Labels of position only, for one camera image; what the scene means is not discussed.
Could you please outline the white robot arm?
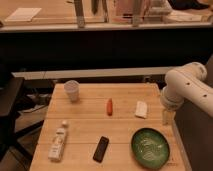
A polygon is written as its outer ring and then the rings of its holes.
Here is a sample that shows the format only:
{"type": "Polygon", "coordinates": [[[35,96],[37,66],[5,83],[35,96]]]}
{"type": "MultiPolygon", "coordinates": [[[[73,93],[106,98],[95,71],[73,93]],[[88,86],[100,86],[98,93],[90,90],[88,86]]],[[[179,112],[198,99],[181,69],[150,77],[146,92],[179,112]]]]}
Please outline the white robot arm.
{"type": "Polygon", "coordinates": [[[188,63],[169,70],[160,101],[164,106],[163,124],[183,117],[191,120],[202,115],[213,119],[213,87],[206,84],[206,66],[199,62],[188,63]]]}

